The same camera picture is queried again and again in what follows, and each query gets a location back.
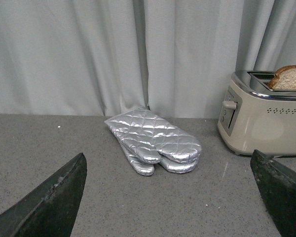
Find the toaster chrome top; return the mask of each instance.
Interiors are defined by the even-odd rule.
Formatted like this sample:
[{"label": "toaster chrome top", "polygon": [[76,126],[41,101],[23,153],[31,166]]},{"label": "toaster chrome top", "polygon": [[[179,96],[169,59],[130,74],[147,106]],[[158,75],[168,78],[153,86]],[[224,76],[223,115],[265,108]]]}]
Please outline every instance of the toaster chrome top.
[{"label": "toaster chrome top", "polygon": [[232,81],[246,93],[265,100],[296,101],[296,91],[272,90],[267,83],[274,77],[274,72],[236,71]]}]

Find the toaster vent hole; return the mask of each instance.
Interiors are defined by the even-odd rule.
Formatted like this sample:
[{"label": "toaster vent hole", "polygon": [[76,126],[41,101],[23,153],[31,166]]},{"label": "toaster vent hole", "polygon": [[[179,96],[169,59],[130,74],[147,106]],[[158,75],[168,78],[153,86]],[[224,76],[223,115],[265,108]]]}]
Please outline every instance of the toaster vent hole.
[{"label": "toaster vent hole", "polygon": [[277,114],[277,113],[280,113],[280,114],[290,114],[290,115],[293,115],[293,114],[296,114],[296,109],[284,109],[284,108],[268,108],[266,110],[266,112],[269,114],[269,113],[272,113],[272,114]]}]

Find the speckled countertop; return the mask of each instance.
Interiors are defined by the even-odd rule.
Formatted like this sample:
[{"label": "speckled countertop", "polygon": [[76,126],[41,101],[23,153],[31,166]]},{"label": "speckled countertop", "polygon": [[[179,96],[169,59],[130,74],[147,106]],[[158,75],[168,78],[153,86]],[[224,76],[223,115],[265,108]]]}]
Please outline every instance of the speckled countertop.
[{"label": "speckled countertop", "polygon": [[[0,115],[0,213],[84,152],[88,174],[72,237],[279,237],[250,169],[216,119],[168,118],[200,139],[188,174],[138,175],[105,117]],[[296,170],[296,158],[278,158]]]}]

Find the silver oven mitt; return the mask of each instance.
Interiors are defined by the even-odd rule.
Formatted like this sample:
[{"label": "silver oven mitt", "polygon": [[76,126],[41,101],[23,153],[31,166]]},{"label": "silver oven mitt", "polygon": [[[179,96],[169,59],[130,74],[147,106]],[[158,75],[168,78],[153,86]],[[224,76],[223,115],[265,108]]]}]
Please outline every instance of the silver oven mitt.
[{"label": "silver oven mitt", "polygon": [[171,125],[146,108],[116,115],[105,121],[118,141],[145,163],[161,162],[161,155],[181,164],[195,162],[201,153],[197,138]]},{"label": "silver oven mitt", "polygon": [[[154,172],[154,165],[153,164],[148,164],[148,163],[141,161],[134,154],[131,154],[124,147],[123,144],[120,143],[120,145],[126,155],[128,162],[132,165],[132,167],[134,168],[134,170],[137,173],[139,173],[140,175],[144,175],[144,176],[153,175],[153,172]],[[169,160],[168,158],[162,156],[161,162],[159,164],[164,169],[166,169],[167,171],[169,171],[171,173],[184,174],[184,173],[188,173],[188,172],[191,172],[192,170],[194,170],[197,163],[198,163],[198,159],[196,159],[196,161],[194,161],[190,164],[180,164],[180,163],[176,163],[176,162]]]}]

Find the bread crust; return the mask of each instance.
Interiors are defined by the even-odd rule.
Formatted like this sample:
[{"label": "bread crust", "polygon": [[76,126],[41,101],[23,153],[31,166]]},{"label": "bread crust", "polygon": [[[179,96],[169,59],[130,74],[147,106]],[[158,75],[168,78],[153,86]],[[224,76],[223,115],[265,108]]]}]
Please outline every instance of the bread crust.
[{"label": "bread crust", "polygon": [[267,84],[267,86],[270,88],[270,89],[274,89],[275,86],[277,85],[277,83],[279,82],[280,80],[280,75],[287,71],[287,70],[290,70],[290,69],[296,69],[296,65],[288,65],[288,66],[284,66],[284,67],[281,67],[279,68],[275,73],[274,73],[274,78],[269,81],[269,83]]}]

